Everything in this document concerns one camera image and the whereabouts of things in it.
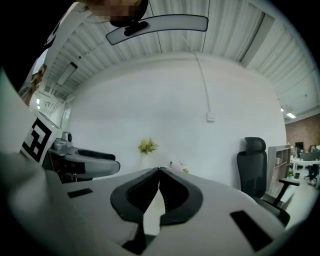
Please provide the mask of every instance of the yellow flower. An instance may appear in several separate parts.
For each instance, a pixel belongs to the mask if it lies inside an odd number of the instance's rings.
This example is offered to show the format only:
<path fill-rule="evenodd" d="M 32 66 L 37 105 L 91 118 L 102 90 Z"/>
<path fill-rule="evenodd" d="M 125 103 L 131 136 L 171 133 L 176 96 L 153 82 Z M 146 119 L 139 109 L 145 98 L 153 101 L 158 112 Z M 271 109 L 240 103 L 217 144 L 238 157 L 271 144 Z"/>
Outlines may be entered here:
<path fill-rule="evenodd" d="M 149 144 L 149 140 L 147 138 L 144 138 L 143 140 L 141 140 L 140 146 L 144 148 L 148 144 Z"/>
<path fill-rule="evenodd" d="M 150 145 L 151 147 L 155 147 L 157 146 L 157 143 L 155 143 L 152 139 L 150 139 Z"/>

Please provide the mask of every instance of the ceiling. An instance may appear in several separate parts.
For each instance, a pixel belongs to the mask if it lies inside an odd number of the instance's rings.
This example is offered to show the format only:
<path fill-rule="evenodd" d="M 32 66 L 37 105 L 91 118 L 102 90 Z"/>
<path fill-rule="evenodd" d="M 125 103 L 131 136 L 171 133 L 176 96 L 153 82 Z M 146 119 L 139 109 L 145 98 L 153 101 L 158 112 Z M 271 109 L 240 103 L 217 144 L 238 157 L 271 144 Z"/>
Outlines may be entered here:
<path fill-rule="evenodd" d="M 179 31 L 159 31 L 110 45 L 106 34 L 115 30 L 83 5 L 74 4 L 61 23 L 44 63 L 48 66 L 40 92 L 52 113 L 94 74 L 129 59 L 157 53 L 189 52 Z M 209 19 L 207 32 L 181 31 L 195 51 L 242 63 L 267 77 L 286 113 L 305 116 L 320 112 L 319 80 L 301 41 L 276 15 L 267 14 L 255 0 L 149 0 L 144 18 L 192 14 Z M 78 69 L 62 85 L 57 81 L 70 62 Z"/>

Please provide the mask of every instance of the office chair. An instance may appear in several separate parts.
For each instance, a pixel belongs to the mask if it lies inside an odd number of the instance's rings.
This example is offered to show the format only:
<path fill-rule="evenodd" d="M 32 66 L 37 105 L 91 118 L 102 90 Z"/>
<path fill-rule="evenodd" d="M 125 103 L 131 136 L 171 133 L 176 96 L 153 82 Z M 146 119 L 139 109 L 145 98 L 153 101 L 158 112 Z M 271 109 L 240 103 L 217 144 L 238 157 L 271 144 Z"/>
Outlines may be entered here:
<path fill-rule="evenodd" d="M 252 197 L 256 203 L 275 215 L 287 226 L 290 215 L 277 207 L 289 185 L 299 186 L 300 182 L 288 178 L 279 179 L 283 187 L 274 200 L 269 203 L 261 199 L 267 189 L 267 153 L 266 143 L 259 137 L 245 137 L 246 150 L 239 152 L 236 160 L 240 174 L 241 191 Z"/>
<path fill-rule="evenodd" d="M 317 176 L 319 174 L 319 164 L 308 166 L 308 172 L 309 174 L 303 178 L 304 180 L 307 178 L 310 182 L 314 179 L 318 181 Z"/>

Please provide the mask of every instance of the cable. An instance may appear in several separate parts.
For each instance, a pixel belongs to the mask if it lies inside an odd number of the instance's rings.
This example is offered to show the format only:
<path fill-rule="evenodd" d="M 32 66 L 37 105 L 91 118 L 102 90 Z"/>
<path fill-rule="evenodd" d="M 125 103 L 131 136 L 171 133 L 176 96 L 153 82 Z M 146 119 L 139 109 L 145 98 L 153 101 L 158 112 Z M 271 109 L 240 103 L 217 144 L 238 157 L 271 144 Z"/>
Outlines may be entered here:
<path fill-rule="evenodd" d="M 200 73 L 201 73 L 202 80 L 203 80 L 203 86 L 204 86 L 205 95 L 206 95 L 206 102 L 207 102 L 207 105 L 208 105 L 208 112 L 211 112 L 211 102 L 210 102 L 210 98 L 209 98 L 208 87 L 207 87 L 205 75 L 204 75 L 203 69 L 201 67 L 201 63 L 200 63 L 200 60 L 198 58 L 198 55 L 197 55 L 196 51 L 192 48 L 192 46 L 189 44 L 188 40 L 181 33 L 180 30 L 179 30 L 179 33 L 180 33 L 180 36 L 183 38 L 183 40 L 186 42 L 186 44 L 190 47 L 191 51 L 193 52 L 193 54 L 195 56 L 196 61 L 198 62 L 198 66 L 199 66 Z"/>

